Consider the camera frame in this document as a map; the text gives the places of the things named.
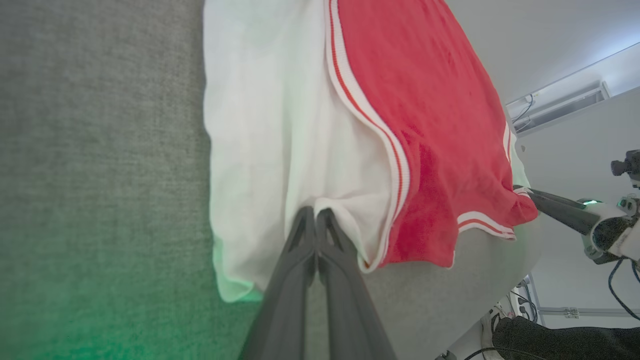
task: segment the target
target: black cloth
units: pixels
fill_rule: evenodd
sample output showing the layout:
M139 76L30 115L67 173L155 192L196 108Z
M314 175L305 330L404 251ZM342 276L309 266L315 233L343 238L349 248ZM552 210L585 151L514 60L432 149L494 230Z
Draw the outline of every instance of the black cloth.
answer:
M640 327L548 329L518 316L500 319L492 341L495 347L526 351L546 360L640 359ZM505 360L534 359L507 350L498 352Z

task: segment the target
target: black cable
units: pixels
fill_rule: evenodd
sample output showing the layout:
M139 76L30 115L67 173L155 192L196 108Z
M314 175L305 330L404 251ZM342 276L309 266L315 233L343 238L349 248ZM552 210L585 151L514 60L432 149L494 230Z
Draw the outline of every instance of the black cable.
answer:
M529 96L531 96L531 101L529 101L529 107L528 107L528 108L527 108L527 109L526 109L522 114L520 114L520 115L518 116L518 118L517 118L517 119L515 119L514 121L512 121L512 123L514 123L514 124L515 124L515 122L516 122L516 121L518 121L518 120L522 119L522 117L524 116L524 114L526 114L526 113L527 113L527 111L529 111L529 109L531 109L531 105L533 105L533 94L530 94Z
M522 351L522 350L516 350L514 348L508 348L508 347L484 347L484 348L474 352L473 354L467 356L465 358L465 360L471 360L474 356L480 354L481 352L484 353L485 351L492 351L492 350L505 350L505 351L510 351L510 352L516 352L518 354L529 356L532 359L547 360L544 357L534 355L534 354L532 354L530 352L526 352L526 351Z
M507 300L509 300L509 307L511 308L512 313L516 313L516 309L513 308L513 304L511 303L511 297L507 294Z
M529 285L528 284L524 284L524 290L527 292L527 298L529 298L529 306L531 306L531 304L533 304L533 300L531 300L531 293L529 292ZM531 311L533 312L533 322L534 323L538 323L538 310L536 309L534 311L534 309L532 307Z
M636 268L636 262L635 261L631 261L631 270L633 270L634 275L636 276L636 280L638 280L638 282L640 282L640 276L638 276L638 270Z
M517 297L521 298L522 300L524 300L524 301L526 301L526 302L528 302L528 303L529 303L529 305L531 306L531 311L536 313L536 316L534 317L534 319L536 319L536 320L537 320L537 319L538 319L538 308L536 307L536 305L535 305L535 304L533 304L531 301L529 301L529 300L525 299L525 297L523 297L522 295L520 295L520 294L518 294L518 293L513 292L513 290L511 290L511 293L512 293L512 294L514 294L514 295L516 295Z
M521 313L525 313L527 315L527 320L531 321L531 316L529 316L529 313L527 312L527 310L524 308L524 306L520 306L520 312Z
M620 267L620 264L622 264L622 261L624 261L624 259L620 259L618 260L618 263L616 264L616 266L614 266L613 270L611 270L611 274L609 274L609 290L611 291L611 295L613 295L614 298L616 298L616 300L618 301L618 303L620 304L620 306L622 306L622 308L629 313L629 315L631 315L632 318L638 319L640 320L640 317L638 317L636 314L634 314L633 311L631 311L631 309L629 309L624 302L622 302L622 300L620 300L620 298L618 297L618 295L616 294L615 291L613 291L613 286L611 286L611 281L613 280L613 275L615 275L616 271L618 271L618 268Z

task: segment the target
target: red stripe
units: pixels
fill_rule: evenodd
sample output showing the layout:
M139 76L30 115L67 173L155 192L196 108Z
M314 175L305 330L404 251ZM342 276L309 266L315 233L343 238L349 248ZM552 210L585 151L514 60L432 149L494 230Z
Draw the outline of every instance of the red stripe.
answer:
M513 235L513 233L508 233L508 232L505 232L505 231L498 230L498 229L494 228L493 226L487 224L486 222L484 222L482 220L478 220L478 219L469 219L469 220L463 221L460 224L458 224L458 227L463 227L464 225L471 224L471 223L484 225L484 226L488 227L489 229L491 229L491 230L493 230L493 231L495 231L496 233L499 233L499 234Z
M354 100L353 96L351 96L351 92L349 92L349 89L347 89L347 86L344 84L342 74L340 73L340 69L338 68L338 60L335 55L335 36L333 31L333 11L332 11L332 4L331 4L332 1L336 1L336 0L330 0L329 2L329 19L331 22L331 54L333 58L333 67L335 67L335 74L338 77L338 82L340 83L340 86L342 87L342 91L344 91L344 93L347 95L347 98L349 99L351 104L356 108L356 110L358 110L359 113L362 114L362 116L365 117L365 119L367 119L371 124L373 124L373 126L377 127L380 131L382 131L385 134L385 136L387 136L387 139L389 140L389 143L391 143L391 147L394 150L394 156L396 157L396 165L398 167L398 174L399 174L399 186L398 186L398 195L397 195L398 200L396 202L396 209L394 210L394 217L395 217L397 216L398 207L400 205L400 199L402 197L403 177L402 177L402 169L400 164L400 157L398 156L398 151L396 150L396 146L394 145L393 141L391 141L391 136L384 129L382 129L382 127L380 127L375 122L373 122L373 120L371 120L369 116L367 116L367 114L364 113L364 111L362 111L362 109Z

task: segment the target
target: gray fabric surface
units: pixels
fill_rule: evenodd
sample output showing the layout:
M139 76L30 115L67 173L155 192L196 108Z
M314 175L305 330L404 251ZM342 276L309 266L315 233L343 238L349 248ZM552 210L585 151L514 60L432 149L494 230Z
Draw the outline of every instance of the gray fabric surface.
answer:
M216 291L202 0L0 0L0 14L0 359L235 358L257 305ZM445 350L535 248L467 231L451 270L366 276L399 358ZM311 292L308 353L326 358Z

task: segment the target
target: ceiling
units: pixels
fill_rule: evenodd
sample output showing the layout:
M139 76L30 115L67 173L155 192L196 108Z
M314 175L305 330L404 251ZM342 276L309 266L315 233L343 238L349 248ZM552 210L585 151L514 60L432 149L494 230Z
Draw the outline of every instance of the ceiling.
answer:
M446 0L504 103L640 42L638 0Z

